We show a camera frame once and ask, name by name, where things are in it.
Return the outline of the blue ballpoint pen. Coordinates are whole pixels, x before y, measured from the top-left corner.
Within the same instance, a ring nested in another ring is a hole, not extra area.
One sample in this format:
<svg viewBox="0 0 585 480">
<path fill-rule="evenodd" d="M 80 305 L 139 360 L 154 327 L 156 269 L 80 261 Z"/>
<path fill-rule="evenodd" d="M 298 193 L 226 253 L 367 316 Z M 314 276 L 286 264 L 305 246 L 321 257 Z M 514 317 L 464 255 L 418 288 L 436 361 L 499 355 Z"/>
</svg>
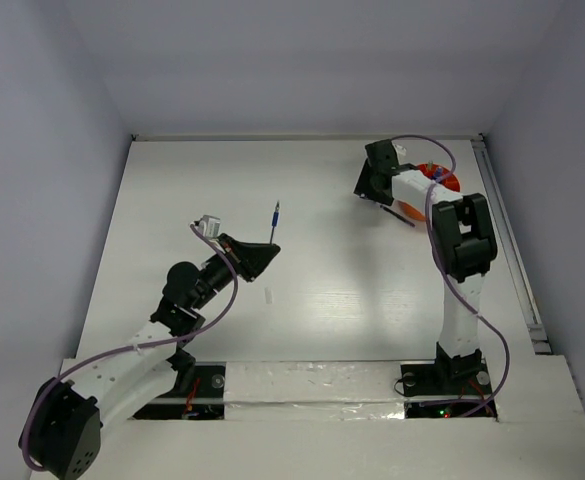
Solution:
<svg viewBox="0 0 585 480">
<path fill-rule="evenodd" d="M 274 236 L 275 236 L 276 228 L 277 228 L 278 221 L 279 221 L 279 215 L 280 215 L 280 201 L 277 200 L 274 211 L 273 211 L 272 220 L 271 220 L 271 231 L 270 231 L 270 236 L 269 236 L 269 244 L 270 245 L 272 245 L 274 243 Z"/>
</svg>

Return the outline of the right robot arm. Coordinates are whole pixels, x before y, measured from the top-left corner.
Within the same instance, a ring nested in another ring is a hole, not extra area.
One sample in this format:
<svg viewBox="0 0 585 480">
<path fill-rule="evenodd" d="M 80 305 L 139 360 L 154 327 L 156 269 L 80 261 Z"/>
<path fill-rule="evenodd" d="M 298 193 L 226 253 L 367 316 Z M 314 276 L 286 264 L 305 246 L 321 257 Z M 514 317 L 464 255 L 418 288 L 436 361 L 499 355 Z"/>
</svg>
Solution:
<svg viewBox="0 0 585 480">
<path fill-rule="evenodd" d="M 395 204 L 421 218 L 444 281 L 444 313 L 436 356 L 401 370 L 406 396 L 457 395 L 485 373 L 478 340 L 484 278 L 498 248 L 489 206 L 481 194 L 464 194 L 452 167 L 406 162 L 391 139 L 369 143 L 355 195 L 382 207 Z"/>
</svg>

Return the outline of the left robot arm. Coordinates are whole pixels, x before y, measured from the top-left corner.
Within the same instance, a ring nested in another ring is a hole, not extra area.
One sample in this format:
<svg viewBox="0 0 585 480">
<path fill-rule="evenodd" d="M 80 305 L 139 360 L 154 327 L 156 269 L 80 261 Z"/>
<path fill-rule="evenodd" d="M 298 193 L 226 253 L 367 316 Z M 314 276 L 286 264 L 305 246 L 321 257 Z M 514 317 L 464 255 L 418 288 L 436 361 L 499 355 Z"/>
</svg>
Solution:
<svg viewBox="0 0 585 480">
<path fill-rule="evenodd" d="M 169 269 L 156 311 L 124 346 L 81 360 L 39 388 L 18 441 L 32 470 L 80 478 L 115 425 L 164 393 L 191 388 L 196 360 L 185 347 L 213 326 L 202 308 L 225 287 L 256 280 L 281 251 L 224 233 L 204 242 L 212 256 L 202 266 Z"/>
</svg>

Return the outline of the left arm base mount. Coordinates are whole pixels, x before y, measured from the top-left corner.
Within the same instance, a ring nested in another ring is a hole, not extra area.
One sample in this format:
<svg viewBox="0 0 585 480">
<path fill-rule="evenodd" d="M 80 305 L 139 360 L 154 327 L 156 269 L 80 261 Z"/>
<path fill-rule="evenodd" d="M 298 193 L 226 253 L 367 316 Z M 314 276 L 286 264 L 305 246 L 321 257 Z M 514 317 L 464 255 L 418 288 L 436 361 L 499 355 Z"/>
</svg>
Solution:
<svg viewBox="0 0 585 480">
<path fill-rule="evenodd" d="M 135 420 L 207 421 L 225 418 L 225 363 L 198 363 L 190 384 L 174 387 L 138 410 Z"/>
</svg>

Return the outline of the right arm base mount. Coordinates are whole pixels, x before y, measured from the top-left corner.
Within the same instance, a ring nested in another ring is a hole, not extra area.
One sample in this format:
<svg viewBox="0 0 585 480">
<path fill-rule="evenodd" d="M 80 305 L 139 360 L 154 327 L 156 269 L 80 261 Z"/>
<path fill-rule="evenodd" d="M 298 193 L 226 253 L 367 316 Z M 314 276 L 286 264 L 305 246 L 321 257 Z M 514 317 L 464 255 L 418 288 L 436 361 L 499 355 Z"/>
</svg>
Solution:
<svg viewBox="0 0 585 480">
<path fill-rule="evenodd" d="M 484 360 L 455 376 L 446 372 L 439 361 L 402 364 L 393 390 L 404 399 L 407 419 L 497 417 Z"/>
</svg>

